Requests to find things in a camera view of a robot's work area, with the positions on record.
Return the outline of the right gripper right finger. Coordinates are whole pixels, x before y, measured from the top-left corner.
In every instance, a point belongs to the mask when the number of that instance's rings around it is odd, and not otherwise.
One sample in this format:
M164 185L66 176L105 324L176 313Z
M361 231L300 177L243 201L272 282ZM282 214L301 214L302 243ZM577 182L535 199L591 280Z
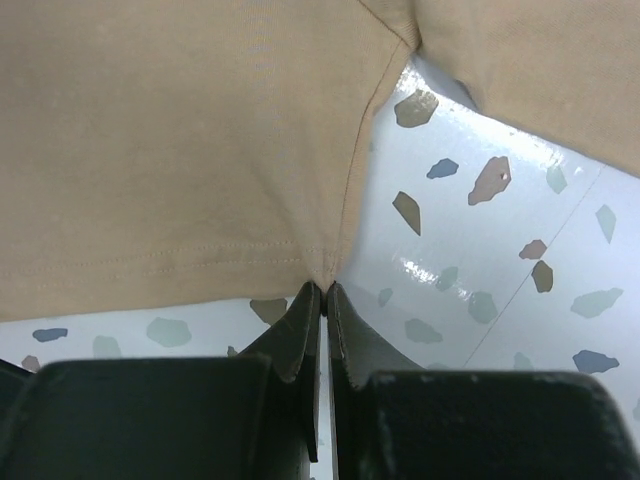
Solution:
M340 479L635 479L639 454L594 378L425 369L326 297Z

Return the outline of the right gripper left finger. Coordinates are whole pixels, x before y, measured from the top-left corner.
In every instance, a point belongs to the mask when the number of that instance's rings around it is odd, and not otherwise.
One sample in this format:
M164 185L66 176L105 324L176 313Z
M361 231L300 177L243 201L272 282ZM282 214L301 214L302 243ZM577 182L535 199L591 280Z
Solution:
M306 479L318 459L321 293L231 357L1 370L5 479Z

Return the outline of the beige t shirt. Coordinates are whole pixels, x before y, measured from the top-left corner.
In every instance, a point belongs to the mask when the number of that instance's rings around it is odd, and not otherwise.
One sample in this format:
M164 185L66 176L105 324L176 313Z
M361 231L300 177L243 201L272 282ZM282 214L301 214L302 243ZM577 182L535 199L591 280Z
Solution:
M414 52L638 171L635 1L3 2L2 319L329 287Z

